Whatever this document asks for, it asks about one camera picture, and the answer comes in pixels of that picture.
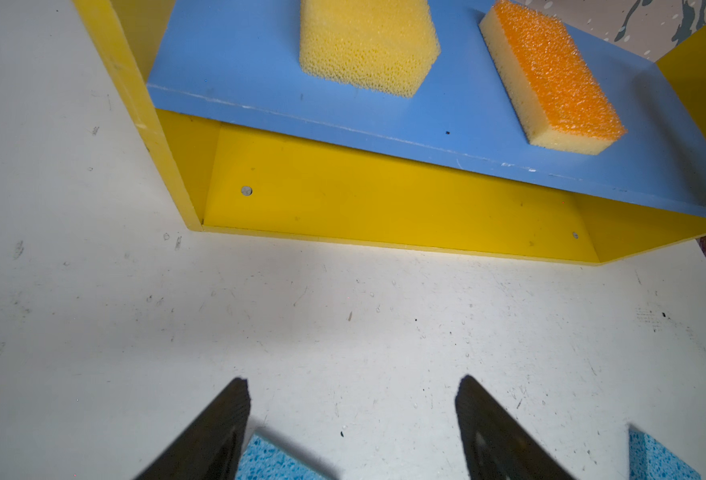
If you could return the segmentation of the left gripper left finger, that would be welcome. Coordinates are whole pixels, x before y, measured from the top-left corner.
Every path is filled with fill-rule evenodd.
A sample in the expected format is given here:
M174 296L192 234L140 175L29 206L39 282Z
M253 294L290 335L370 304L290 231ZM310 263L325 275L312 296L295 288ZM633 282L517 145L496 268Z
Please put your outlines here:
M140 479L234 479L251 410L248 382L233 379Z

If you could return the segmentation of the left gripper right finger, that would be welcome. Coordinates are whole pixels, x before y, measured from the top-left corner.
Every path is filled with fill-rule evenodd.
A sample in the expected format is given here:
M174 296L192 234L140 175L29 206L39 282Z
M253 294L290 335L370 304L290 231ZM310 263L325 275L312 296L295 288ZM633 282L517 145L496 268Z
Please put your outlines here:
M455 408L470 478L572 477L474 377L461 380Z

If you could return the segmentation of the orange sponge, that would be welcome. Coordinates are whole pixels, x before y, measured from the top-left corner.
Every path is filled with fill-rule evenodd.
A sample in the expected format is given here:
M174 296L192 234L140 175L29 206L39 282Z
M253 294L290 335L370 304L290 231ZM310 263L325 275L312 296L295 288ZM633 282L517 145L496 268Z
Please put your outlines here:
M627 133L561 20L497 1L479 29L530 144L598 155Z

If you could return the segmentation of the yellow orange-tinted sponge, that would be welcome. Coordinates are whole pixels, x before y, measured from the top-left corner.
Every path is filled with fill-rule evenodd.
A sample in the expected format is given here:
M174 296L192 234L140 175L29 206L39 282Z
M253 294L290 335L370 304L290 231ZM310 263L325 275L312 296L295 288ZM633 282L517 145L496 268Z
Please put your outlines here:
M413 97L441 53L426 1L300 3L303 72Z

